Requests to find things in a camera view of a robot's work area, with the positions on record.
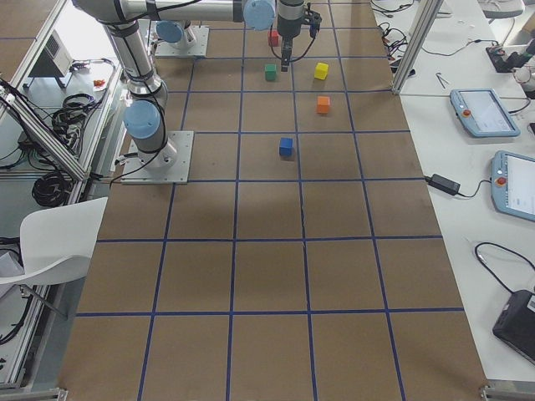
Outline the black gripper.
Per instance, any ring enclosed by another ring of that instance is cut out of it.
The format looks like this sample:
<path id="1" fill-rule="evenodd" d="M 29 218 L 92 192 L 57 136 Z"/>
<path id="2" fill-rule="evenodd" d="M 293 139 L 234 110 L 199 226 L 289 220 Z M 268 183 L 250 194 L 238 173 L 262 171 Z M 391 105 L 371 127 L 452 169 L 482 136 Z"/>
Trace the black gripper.
<path id="1" fill-rule="evenodd" d="M 301 31 L 303 2 L 300 0 L 278 1 L 278 34 L 282 37 L 281 71 L 287 72 L 292 59 L 293 38 Z"/>

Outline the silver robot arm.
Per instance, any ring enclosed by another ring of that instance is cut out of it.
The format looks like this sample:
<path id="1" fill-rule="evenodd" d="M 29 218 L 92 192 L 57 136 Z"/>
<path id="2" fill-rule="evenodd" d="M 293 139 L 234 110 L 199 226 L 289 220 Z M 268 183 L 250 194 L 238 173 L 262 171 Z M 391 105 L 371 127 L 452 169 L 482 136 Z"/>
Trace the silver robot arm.
<path id="1" fill-rule="evenodd" d="M 155 26 L 159 40 L 175 48 L 190 48 L 196 44 L 196 36 L 191 31 L 191 22 L 161 20 Z"/>
<path id="2" fill-rule="evenodd" d="M 104 27 L 126 73 L 133 103 L 125 112 L 124 123 L 144 170 L 168 168 L 175 163 L 177 151 L 166 132 L 167 87 L 155 71 L 140 33 L 141 19 L 228 21 L 255 30 L 276 23 L 283 40 L 283 71 L 291 62 L 293 39 L 305 24 L 303 1 L 75 1 L 74 6 Z"/>

